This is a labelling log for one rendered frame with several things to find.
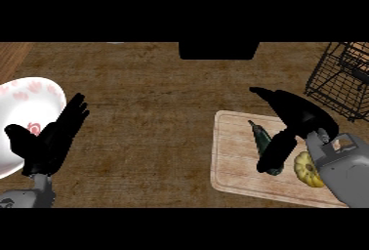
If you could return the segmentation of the pale wooden cutting board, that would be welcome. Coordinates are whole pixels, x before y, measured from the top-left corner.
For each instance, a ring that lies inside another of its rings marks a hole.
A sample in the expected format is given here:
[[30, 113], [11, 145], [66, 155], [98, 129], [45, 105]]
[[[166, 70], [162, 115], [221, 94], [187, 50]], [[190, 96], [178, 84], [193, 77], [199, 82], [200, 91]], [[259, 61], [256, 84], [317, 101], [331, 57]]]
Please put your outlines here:
[[308, 150], [305, 140], [284, 163], [278, 176], [258, 171], [261, 154], [253, 133], [253, 121], [274, 136], [286, 125], [275, 116], [230, 110], [216, 113], [212, 184], [215, 189], [247, 196], [321, 208], [346, 208], [327, 187], [309, 187], [294, 173], [294, 158]]

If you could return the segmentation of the black box appliance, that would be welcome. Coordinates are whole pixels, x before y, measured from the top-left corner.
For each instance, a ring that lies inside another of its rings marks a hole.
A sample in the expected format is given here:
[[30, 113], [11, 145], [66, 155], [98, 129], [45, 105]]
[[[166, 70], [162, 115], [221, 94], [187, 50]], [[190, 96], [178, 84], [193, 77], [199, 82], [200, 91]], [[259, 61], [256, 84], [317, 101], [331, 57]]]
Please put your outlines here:
[[184, 60], [252, 60], [259, 45], [259, 42], [181, 42], [179, 55]]

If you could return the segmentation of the yellow pattypan squash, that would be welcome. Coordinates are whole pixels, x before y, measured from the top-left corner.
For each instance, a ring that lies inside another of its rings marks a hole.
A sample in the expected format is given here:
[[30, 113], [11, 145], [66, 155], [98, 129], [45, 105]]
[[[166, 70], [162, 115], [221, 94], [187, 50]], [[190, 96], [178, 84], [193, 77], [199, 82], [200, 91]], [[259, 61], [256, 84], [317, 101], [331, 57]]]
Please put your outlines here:
[[297, 175], [297, 179], [311, 188], [323, 188], [325, 186], [311, 153], [308, 151], [302, 151], [294, 158], [294, 173]]

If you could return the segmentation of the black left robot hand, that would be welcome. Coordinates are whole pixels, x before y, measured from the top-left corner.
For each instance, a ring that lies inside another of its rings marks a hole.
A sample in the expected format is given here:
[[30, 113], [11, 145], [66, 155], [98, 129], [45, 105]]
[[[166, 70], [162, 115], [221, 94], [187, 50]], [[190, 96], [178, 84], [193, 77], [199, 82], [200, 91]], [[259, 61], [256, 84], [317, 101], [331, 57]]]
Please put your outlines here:
[[61, 169], [75, 138], [91, 115], [86, 96], [77, 93], [70, 100], [55, 122], [51, 122], [39, 135], [21, 125], [11, 124], [5, 133], [11, 140], [11, 150], [26, 160], [23, 175], [52, 176]]

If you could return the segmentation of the white plate with pink flowers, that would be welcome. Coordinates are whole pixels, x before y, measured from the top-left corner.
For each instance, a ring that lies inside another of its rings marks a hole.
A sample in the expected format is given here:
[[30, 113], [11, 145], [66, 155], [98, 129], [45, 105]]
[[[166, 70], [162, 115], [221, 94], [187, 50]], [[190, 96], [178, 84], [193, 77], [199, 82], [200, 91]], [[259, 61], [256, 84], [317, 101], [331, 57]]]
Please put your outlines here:
[[26, 162], [11, 150], [7, 126], [18, 124], [39, 135], [66, 105], [64, 90], [48, 78], [26, 77], [0, 84], [0, 179], [18, 172]]

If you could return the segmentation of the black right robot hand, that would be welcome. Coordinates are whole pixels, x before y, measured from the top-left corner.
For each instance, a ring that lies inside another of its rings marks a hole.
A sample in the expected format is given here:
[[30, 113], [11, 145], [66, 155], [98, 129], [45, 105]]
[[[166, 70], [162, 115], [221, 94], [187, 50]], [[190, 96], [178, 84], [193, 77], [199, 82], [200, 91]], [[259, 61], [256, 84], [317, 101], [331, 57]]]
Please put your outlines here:
[[315, 132], [318, 142], [327, 145], [339, 136], [339, 124], [312, 102], [290, 92], [262, 87], [252, 87], [250, 91], [269, 103], [286, 124], [286, 129], [274, 136], [259, 160], [258, 170], [265, 173], [284, 165], [297, 146], [296, 137], [308, 140], [309, 134]]

